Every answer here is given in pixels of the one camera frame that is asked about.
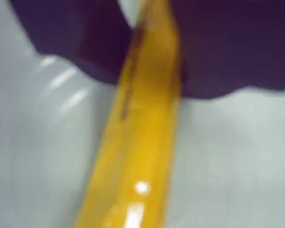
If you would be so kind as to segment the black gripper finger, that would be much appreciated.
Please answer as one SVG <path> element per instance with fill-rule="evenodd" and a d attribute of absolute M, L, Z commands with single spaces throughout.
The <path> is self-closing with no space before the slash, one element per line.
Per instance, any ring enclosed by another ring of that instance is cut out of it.
<path fill-rule="evenodd" d="M 285 90 L 285 0 L 173 0 L 171 10 L 184 97 Z"/>
<path fill-rule="evenodd" d="M 116 0 L 11 0 L 35 50 L 76 65 L 91 78 L 116 84 L 132 29 Z"/>

